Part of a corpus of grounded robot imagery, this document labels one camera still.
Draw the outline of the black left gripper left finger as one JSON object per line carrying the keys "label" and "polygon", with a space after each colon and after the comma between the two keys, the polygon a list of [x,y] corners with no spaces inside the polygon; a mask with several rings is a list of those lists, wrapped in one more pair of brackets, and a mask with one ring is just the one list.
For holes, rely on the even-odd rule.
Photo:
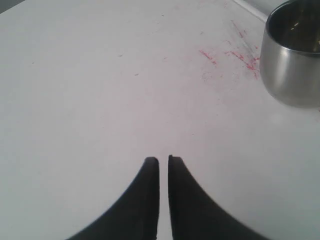
{"label": "black left gripper left finger", "polygon": [[126,191],[71,240],[155,240],[160,211],[160,169],[147,157]]}

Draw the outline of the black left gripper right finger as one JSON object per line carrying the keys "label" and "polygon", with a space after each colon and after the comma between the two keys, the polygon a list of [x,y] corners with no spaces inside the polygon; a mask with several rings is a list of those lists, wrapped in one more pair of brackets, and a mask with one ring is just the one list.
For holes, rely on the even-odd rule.
{"label": "black left gripper right finger", "polygon": [[198,184],[181,157],[168,157],[168,202],[174,240],[265,240],[233,218]]}

